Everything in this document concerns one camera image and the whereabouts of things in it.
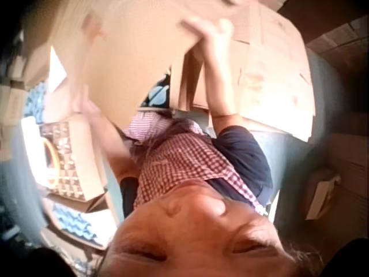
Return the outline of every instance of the person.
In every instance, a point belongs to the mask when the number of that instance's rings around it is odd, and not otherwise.
[[[183,26],[200,38],[194,51],[204,62],[217,138],[191,120],[153,112],[137,113],[117,132],[86,89],[78,104],[122,184],[127,216],[98,276],[302,276],[263,216],[272,178],[238,114],[229,64],[233,26],[201,18]],[[138,178],[124,177],[127,164]]]

